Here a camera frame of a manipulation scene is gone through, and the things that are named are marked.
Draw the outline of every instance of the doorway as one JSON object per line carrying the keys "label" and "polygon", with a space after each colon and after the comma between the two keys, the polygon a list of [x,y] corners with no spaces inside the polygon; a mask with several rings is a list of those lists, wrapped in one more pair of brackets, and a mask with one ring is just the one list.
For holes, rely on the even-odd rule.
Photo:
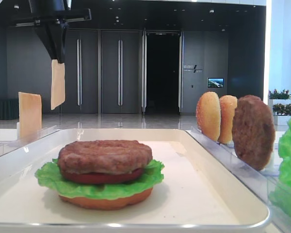
{"label": "doorway", "polygon": [[179,33],[147,33],[146,114],[179,114]]}

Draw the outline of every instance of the white tray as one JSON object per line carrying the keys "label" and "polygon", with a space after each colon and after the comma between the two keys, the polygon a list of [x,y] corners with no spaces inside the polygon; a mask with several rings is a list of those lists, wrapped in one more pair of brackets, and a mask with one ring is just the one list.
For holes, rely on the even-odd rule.
{"label": "white tray", "polygon": [[[34,173],[75,140],[127,139],[151,146],[165,164],[163,183],[120,211],[85,210],[40,187]],[[61,130],[0,157],[0,230],[4,232],[259,233],[270,211],[187,132],[152,129]]]}

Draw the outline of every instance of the dark bench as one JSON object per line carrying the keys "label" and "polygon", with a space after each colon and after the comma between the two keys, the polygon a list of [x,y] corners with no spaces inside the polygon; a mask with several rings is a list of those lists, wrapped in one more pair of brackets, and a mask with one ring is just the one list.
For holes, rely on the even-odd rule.
{"label": "dark bench", "polygon": [[18,99],[0,100],[0,120],[14,120],[18,118]]}

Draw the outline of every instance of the wall sign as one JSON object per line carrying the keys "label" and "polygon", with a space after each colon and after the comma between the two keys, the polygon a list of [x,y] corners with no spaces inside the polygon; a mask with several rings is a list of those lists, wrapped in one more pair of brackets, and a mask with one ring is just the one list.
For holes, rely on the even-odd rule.
{"label": "wall sign", "polygon": [[183,71],[193,71],[193,73],[201,73],[202,69],[197,69],[197,65],[184,65]]}

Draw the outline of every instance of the gray door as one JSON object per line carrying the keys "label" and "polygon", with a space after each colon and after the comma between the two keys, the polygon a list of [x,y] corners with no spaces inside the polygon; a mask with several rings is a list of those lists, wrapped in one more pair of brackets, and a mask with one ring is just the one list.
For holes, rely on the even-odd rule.
{"label": "gray door", "polygon": [[102,112],[138,113],[139,34],[102,32]]}
{"label": "gray door", "polygon": [[97,47],[97,32],[68,31],[65,47],[66,100],[62,104],[63,113],[98,112]]}

